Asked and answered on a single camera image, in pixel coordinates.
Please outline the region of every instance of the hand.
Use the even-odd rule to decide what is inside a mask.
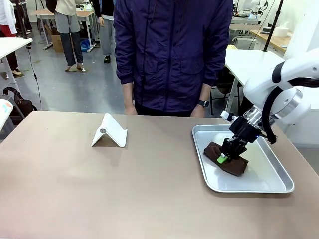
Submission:
[[[196,105],[190,116],[203,118],[204,115],[205,115],[205,108],[201,105]]]
[[[99,17],[99,23],[100,26],[104,26],[104,19],[102,17]]]
[[[133,104],[129,106],[125,106],[125,114],[126,115],[137,115],[137,111],[135,109],[135,106]]]

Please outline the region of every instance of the floor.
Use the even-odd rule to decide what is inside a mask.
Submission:
[[[30,56],[26,48],[17,51],[19,69],[24,77],[16,78],[22,95],[40,109],[38,88],[33,76],[31,65],[37,75],[42,110],[69,111],[88,113],[123,114],[123,93],[116,76],[116,63],[104,64],[101,48],[90,53],[83,53],[86,73],[65,72],[66,61],[63,53],[55,53],[53,48],[43,51],[44,37],[37,30],[33,31],[33,43]],[[8,80],[0,78],[0,90],[10,86]],[[221,97],[218,90],[213,91],[214,97]],[[225,109],[226,99],[214,100],[214,115],[207,108],[205,117],[220,117]],[[234,101],[232,112],[237,113],[237,101]],[[319,148],[298,148],[308,163],[319,174]]]

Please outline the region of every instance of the green object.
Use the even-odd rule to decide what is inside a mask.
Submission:
[[[219,162],[219,164],[223,164],[227,159],[228,159],[227,156],[219,156],[219,158],[217,159],[217,162]]]

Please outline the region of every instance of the purple jacket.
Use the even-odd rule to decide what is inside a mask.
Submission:
[[[224,67],[232,9],[232,0],[117,0],[117,75],[134,83],[135,101],[192,110]]]

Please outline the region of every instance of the brown cloth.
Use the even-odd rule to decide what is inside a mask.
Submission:
[[[237,177],[242,175],[245,172],[248,160],[242,157],[238,157],[237,159],[227,160],[223,164],[220,164],[219,162],[217,162],[217,159],[221,155],[220,148],[220,145],[211,142],[207,146],[207,148],[204,149],[204,154],[225,172],[235,175]]]

